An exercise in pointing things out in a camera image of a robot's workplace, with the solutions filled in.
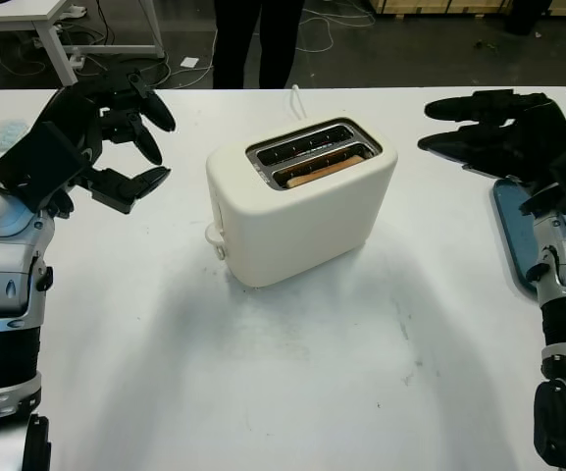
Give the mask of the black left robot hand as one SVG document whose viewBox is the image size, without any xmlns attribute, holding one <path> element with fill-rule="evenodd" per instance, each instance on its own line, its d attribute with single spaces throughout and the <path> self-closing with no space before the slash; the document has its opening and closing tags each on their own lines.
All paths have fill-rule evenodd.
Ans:
<svg viewBox="0 0 566 471">
<path fill-rule="evenodd" d="M 94 200 L 123 214 L 160 186 L 171 172 L 162 165 L 161 151 L 143 121 L 165 132 L 175 131 L 177 124 L 137 69 L 104 73 L 59 90 L 38 120 L 55 125 L 85 160 L 70 184 L 88 190 Z M 132 143 L 152 168 L 136 177 L 113 169 L 95 169 L 105 141 Z"/>
</svg>

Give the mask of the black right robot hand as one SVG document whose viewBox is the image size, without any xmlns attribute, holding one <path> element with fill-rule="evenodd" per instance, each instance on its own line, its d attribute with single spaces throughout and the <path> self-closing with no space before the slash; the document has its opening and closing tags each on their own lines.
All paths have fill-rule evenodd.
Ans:
<svg viewBox="0 0 566 471">
<path fill-rule="evenodd" d="M 420 149 L 491 177 L 547 185 L 549 165 L 566 151 L 566 118 L 543 93 L 477 91 L 431 102 L 425 115 L 461 127 L 421 138 Z"/>
</svg>

